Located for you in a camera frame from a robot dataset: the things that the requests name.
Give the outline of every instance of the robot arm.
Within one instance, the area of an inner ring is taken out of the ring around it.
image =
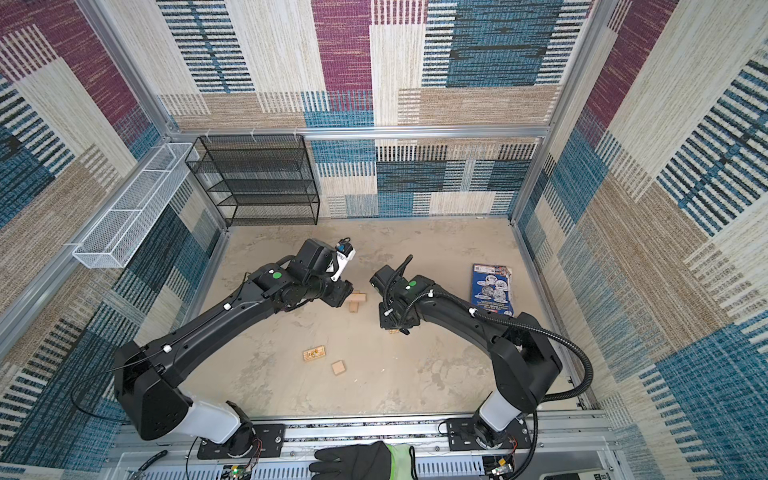
[[[406,335],[421,320],[440,325],[466,339],[491,358],[496,390],[472,417],[474,437],[480,446],[500,446],[521,429],[522,419],[550,399],[572,398],[591,383],[589,359],[569,340],[542,329],[527,313],[516,318],[487,312],[447,292],[433,280],[417,275],[403,277],[409,258],[396,270],[385,265],[371,278],[382,295],[379,325],[398,329]],[[549,339],[564,343],[584,363],[584,381],[562,394],[547,391],[562,370],[558,354]]]
[[[115,397],[139,436],[154,440],[171,431],[224,445],[231,456],[253,444],[250,420],[232,402],[205,402],[178,387],[206,358],[248,327],[320,298],[341,306],[352,284],[339,281],[355,250],[349,238],[335,247],[308,239],[296,256],[251,273],[227,298],[181,328],[145,346],[134,342],[114,354]]]

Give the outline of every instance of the green glove cuff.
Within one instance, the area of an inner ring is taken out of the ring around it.
[[[390,445],[386,444],[389,453],[392,454],[392,468],[390,469],[389,480],[412,480],[412,462],[409,450],[410,445]]]

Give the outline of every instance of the gray floor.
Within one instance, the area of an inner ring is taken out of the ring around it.
[[[474,411],[494,388],[491,362],[474,346],[426,323],[411,335],[379,328],[380,297],[368,282],[385,263],[414,258],[406,276],[428,276],[467,297],[473,263],[508,266],[515,312],[542,320],[541,307],[511,229],[503,219],[322,220],[317,226],[238,227],[206,298],[209,308],[237,288],[243,273],[295,253],[307,237],[334,244],[351,237],[356,257],[344,272],[368,294],[358,313],[320,301],[252,326],[216,352],[183,387],[249,415],[355,415]],[[302,351],[327,355],[304,362]],[[331,364],[347,371],[334,376]],[[564,376],[553,392],[571,388]],[[548,409],[575,409],[576,400]]]

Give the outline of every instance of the black mounting plate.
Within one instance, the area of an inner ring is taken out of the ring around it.
[[[256,437],[261,439],[261,458],[276,458],[280,456],[283,450],[283,440],[286,426],[282,423],[258,424],[254,425]],[[242,456],[248,460],[252,452]],[[203,440],[200,448],[197,450],[198,460],[221,460],[222,458],[233,459],[227,454],[227,450],[217,443]]]
[[[478,443],[475,435],[475,423],[472,417],[462,417],[445,420],[445,427],[448,429],[448,445],[451,452],[466,452],[467,450],[486,450]],[[518,441],[518,449],[527,449],[531,447],[531,439],[528,433],[523,433],[526,429],[525,423],[522,425],[514,420],[507,427],[507,435],[514,437]],[[512,450],[512,442],[505,440],[499,450]]]

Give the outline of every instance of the glove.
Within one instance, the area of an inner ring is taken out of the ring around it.
[[[410,445],[350,445],[315,452],[313,480],[418,480]]]

